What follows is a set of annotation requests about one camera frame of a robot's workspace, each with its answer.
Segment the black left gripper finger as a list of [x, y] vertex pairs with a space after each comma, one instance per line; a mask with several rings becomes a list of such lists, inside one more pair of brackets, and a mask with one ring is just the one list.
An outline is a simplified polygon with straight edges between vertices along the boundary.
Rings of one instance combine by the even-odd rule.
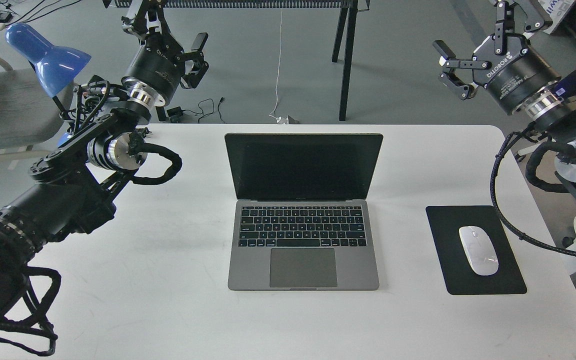
[[191, 67], [185, 69], [181, 77], [180, 86], [183, 89], [196, 89], [210, 68], [210, 64], [206, 62], [203, 52], [208, 38], [209, 35], [207, 32], [199, 32], [194, 39], [190, 51], [179, 56], [179, 60], [184, 65], [191, 62]]
[[131, 0], [126, 16], [121, 18], [123, 31], [144, 42], [149, 35], [156, 32], [150, 30], [148, 24], [158, 22], [160, 32], [169, 34], [163, 11], [167, 3], [167, 0]]

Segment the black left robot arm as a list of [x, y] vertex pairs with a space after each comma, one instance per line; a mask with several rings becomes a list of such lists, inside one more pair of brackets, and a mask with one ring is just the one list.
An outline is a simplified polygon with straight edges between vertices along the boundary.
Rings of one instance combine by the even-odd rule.
[[62, 110], [69, 138], [29, 169], [34, 186], [0, 209], [0, 343], [37, 356], [55, 353], [47, 313], [61, 275], [29, 265], [47, 243], [90, 234], [114, 218], [114, 199], [129, 183], [154, 186], [173, 179], [182, 159], [145, 141], [139, 125], [165, 113], [178, 88], [194, 89], [208, 70], [197, 34], [185, 51], [165, 20], [166, 0], [133, 0], [122, 28], [140, 47], [119, 84], [101, 77], [74, 88], [74, 117]]

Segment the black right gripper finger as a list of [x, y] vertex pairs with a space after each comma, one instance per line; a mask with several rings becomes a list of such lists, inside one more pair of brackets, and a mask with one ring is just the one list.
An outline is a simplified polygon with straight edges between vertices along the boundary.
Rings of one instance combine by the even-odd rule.
[[446, 86], [459, 100], [470, 100], [476, 95], [476, 87], [466, 84], [456, 75], [458, 69], [486, 70], [491, 68], [492, 62], [487, 60], [458, 59], [455, 53], [441, 39], [432, 43], [439, 53], [441, 73], [439, 81]]
[[495, 55], [506, 53], [508, 37], [515, 33], [515, 7], [520, 7], [526, 16], [525, 33], [547, 29], [547, 12], [537, 0], [490, 0], [490, 4], [496, 7], [496, 22], [491, 35]]

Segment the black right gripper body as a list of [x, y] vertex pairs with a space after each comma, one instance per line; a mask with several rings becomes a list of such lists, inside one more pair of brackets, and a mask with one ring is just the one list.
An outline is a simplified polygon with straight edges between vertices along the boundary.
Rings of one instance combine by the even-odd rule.
[[489, 62], [490, 67], [473, 70], [473, 81], [487, 89], [496, 104], [510, 116], [526, 98], [560, 80], [561, 76], [530, 46], [525, 36], [510, 34], [506, 40], [504, 54], [496, 54], [491, 37], [474, 50], [474, 57]]

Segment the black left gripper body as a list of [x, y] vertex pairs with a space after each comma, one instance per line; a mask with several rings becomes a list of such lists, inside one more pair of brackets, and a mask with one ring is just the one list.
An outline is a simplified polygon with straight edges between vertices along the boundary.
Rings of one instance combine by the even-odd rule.
[[147, 35], [121, 78], [125, 88], [141, 83], [153, 89], [162, 106], [170, 104], [183, 75], [180, 66], [174, 63], [175, 53], [170, 54], [170, 50], [180, 50], [181, 46], [166, 44], [170, 39], [159, 33]]

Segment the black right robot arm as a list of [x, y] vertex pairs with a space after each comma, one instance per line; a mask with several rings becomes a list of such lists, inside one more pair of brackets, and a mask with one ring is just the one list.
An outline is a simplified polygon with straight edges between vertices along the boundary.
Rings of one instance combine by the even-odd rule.
[[530, 45], [526, 34], [553, 24], [537, 0], [494, 0], [494, 31], [459, 59], [441, 40], [433, 47], [441, 55], [441, 82], [460, 100], [481, 87], [509, 116], [522, 111], [529, 129], [548, 141], [540, 143], [526, 164], [526, 180], [552, 193], [576, 199], [576, 70], [558, 75]]

